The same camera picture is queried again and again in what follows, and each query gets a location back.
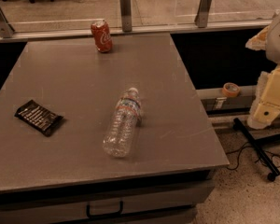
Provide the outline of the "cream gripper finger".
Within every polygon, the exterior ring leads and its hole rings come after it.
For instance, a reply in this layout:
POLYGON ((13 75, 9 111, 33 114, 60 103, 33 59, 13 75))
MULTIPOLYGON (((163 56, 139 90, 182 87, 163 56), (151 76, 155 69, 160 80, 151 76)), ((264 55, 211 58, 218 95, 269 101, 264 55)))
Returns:
POLYGON ((247 124, 253 129, 270 126, 280 114, 280 66, 271 73, 261 72, 247 124))
POLYGON ((263 28, 260 32, 250 38, 245 46, 252 50, 266 50, 267 34, 269 31, 269 26, 263 28))

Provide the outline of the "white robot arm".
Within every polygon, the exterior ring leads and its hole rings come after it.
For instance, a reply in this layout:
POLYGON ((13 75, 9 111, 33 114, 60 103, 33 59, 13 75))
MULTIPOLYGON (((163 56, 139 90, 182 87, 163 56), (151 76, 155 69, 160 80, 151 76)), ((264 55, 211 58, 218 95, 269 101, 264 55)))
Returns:
POLYGON ((276 64, 272 72, 260 73, 256 98, 247 119, 250 128, 264 129, 280 114, 280 9, 275 11, 271 24, 250 38, 245 46, 248 49, 264 50, 266 58, 276 64))

